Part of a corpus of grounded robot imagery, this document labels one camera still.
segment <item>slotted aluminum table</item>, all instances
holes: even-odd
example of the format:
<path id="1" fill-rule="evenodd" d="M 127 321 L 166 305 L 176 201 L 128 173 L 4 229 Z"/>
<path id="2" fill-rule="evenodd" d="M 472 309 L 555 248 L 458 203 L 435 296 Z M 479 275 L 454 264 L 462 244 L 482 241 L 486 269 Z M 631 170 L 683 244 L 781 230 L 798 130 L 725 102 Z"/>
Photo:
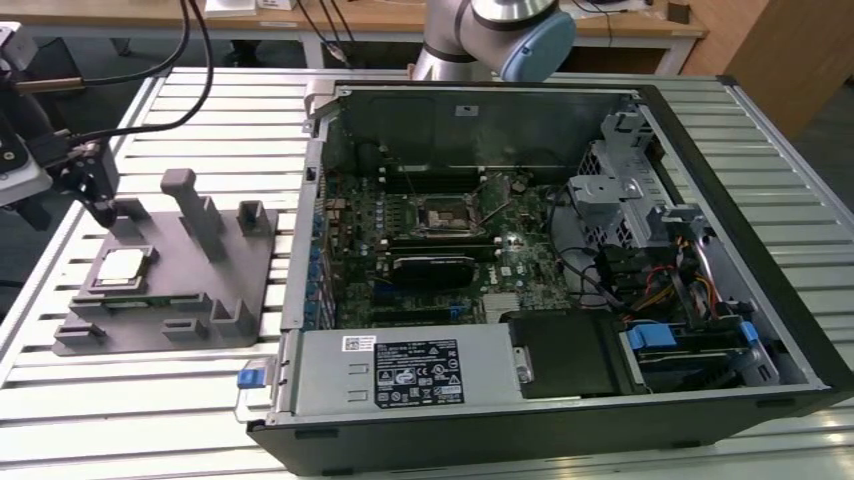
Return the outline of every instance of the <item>slotted aluminum table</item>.
<path id="1" fill-rule="evenodd" d="M 84 279 L 104 230 L 75 205 L 0 329 L 0 478 L 282 479 L 291 475 L 235 420 L 235 376 L 276 352 L 312 78 L 404 78 L 400 71 L 219 70 L 191 124 L 115 143 L 123 195 L 152 211 L 167 168 L 195 169 L 220 209 L 259 199 L 280 212 L 262 342 L 250 348 L 60 358 L 53 331 Z M 204 71 L 151 79 L 124 124 L 178 118 Z M 854 222 L 738 88 L 713 78 L 567 75 L 558 82 L 654 83 L 679 115 L 785 273 L 854 364 Z M 687 183 L 675 183 L 690 199 Z M 763 424 L 717 445 L 398 472 L 376 478 L 853 478 L 854 401 Z"/>

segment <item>table leg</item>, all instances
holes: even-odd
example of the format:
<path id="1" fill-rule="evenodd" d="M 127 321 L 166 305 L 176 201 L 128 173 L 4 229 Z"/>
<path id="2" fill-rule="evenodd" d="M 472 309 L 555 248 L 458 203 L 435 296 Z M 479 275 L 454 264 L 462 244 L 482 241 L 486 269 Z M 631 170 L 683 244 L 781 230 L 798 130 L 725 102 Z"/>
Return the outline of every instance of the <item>table leg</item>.
<path id="1" fill-rule="evenodd" d="M 130 38 L 111 38 L 112 48 L 116 50 L 116 54 L 120 57 L 127 57 L 134 53 L 131 51 L 131 39 Z"/>
<path id="2" fill-rule="evenodd" d="M 323 43 L 320 43 L 318 36 L 314 32 L 300 32 L 299 41 L 303 43 L 306 66 L 311 69 L 326 68 L 323 61 Z"/>
<path id="3" fill-rule="evenodd" d="M 658 64 L 655 75 L 679 75 L 682 67 L 691 54 L 691 49 L 697 43 L 697 38 L 675 38 L 673 45 L 662 57 L 662 61 Z"/>

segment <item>power supply label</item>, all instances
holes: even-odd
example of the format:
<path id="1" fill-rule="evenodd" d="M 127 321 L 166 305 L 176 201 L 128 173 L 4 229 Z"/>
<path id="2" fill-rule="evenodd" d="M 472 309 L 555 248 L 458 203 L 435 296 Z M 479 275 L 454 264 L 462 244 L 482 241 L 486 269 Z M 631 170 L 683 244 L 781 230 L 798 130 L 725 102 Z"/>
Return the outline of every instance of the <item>power supply label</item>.
<path id="1" fill-rule="evenodd" d="M 374 403 L 379 408 L 466 402 L 456 340 L 378 343 L 374 367 Z"/>

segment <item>motherboard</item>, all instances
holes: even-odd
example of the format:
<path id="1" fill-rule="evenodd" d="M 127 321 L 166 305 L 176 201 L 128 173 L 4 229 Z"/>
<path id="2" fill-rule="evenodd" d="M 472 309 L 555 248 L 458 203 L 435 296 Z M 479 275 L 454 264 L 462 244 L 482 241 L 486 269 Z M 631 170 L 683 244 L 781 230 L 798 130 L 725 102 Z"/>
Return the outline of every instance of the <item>motherboard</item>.
<path id="1" fill-rule="evenodd" d="M 330 175 L 336 328 L 487 323 L 507 311 L 570 308 L 577 292 L 546 229 L 554 191 L 521 170 L 430 182 L 406 171 Z"/>

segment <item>sticker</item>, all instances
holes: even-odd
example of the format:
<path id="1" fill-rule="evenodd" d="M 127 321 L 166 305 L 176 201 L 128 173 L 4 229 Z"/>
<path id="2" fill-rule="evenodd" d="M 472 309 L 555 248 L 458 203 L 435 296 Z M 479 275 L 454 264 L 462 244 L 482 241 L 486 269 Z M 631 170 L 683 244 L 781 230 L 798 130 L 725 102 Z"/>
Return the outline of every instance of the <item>sticker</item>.
<path id="1" fill-rule="evenodd" d="M 374 370 L 379 408 L 466 403 L 456 340 L 378 343 Z"/>
<path id="2" fill-rule="evenodd" d="M 346 336 L 342 338 L 342 352 L 372 352 L 376 336 Z"/>
<path id="3" fill-rule="evenodd" d="M 458 105 L 454 114 L 458 117 L 476 117 L 480 108 L 476 105 Z"/>
<path id="4" fill-rule="evenodd" d="M 296 28 L 294 22 L 259 22 L 262 27 Z"/>

